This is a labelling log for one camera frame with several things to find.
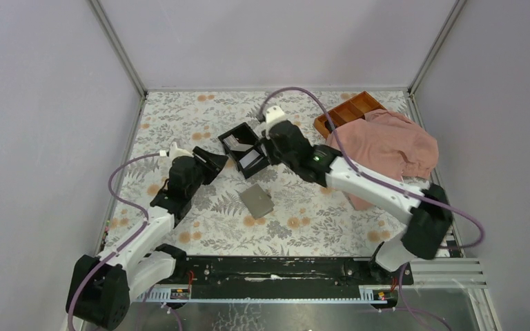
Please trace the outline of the black card holder box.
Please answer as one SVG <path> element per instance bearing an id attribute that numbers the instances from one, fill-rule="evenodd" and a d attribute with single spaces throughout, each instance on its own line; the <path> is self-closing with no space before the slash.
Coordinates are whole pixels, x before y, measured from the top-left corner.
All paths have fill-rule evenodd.
<path id="1" fill-rule="evenodd" d="M 219 135 L 218 139 L 245 179 L 269 165 L 260 138 L 246 122 Z"/>

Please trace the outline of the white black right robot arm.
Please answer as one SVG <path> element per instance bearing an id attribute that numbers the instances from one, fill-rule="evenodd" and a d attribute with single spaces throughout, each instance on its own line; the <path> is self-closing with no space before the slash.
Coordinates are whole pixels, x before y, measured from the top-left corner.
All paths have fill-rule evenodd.
<path id="1" fill-rule="evenodd" d="M 272 164 L 284 164 L 306 182 L 359 197 L 406 226 L 403 233 L 379 244 L 371 256 L 368 274 L 375 283 L 387 283 L 414 259 L 436 257 L 452 222 L 440 186 L 420 189 L 369 170 L 335 148 L 310 144 L 288 120 L 266 123 L 262 142 Z"/>

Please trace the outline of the grey card stack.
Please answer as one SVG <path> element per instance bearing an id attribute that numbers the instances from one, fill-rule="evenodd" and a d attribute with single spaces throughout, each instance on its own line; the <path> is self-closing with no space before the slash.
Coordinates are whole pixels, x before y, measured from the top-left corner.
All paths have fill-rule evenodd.
<path id="1" fill-rule="evenodd" d="M 270 195 L 258 184 L 241 192 L 239 197 L 254 219 L 260 219 L 274 211 L 275 205 Z"/>

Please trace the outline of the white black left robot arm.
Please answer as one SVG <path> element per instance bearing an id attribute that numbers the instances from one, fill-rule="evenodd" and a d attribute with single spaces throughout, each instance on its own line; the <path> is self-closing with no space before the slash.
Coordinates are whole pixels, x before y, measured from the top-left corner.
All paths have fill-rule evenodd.
<path id="1" fill-rule="evenodd" d="M 188 214 L 195 193 L 215 180 L 228 158 L 200 147 L 187 151 L 176 143 L 157 156 L 169 161 L 169 175 L 147 208 L 134 205 L 143 212 L 143 220 L 113 246 L 95 256 L 85 254 L 75 263 L 66 302 L 69 330 L 74 318 L 114 330 L 137 297 L 163 279 L 179 283 L 186 276 L 181 261 L 185 252 L 153 246 Z"/>

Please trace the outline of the stack of cards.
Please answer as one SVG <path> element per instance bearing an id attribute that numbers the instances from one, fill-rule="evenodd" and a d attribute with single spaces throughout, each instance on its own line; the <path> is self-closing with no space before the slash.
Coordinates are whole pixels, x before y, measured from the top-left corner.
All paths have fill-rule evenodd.
<path id="1" fill-rule="evenodd" d="M 251 168 L 262 158 L 261 154 L 257 151 L 256 145 L 240 143 L 233 135 L 226 137 L 224 143 L 229 147 L 231 152 L 238 154 L 237 159 L 243 169 Z"/>

